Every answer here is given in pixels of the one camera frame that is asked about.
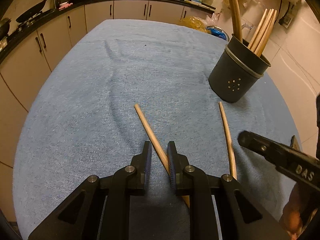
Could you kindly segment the right hand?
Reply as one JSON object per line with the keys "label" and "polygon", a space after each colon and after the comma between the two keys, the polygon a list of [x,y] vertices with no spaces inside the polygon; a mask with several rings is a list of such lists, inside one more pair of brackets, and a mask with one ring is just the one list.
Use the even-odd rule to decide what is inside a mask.
{"label": "right hand", "polygon": [[319,193],[308,185],[296,183],[279,220],[290,239],[319,239]]}

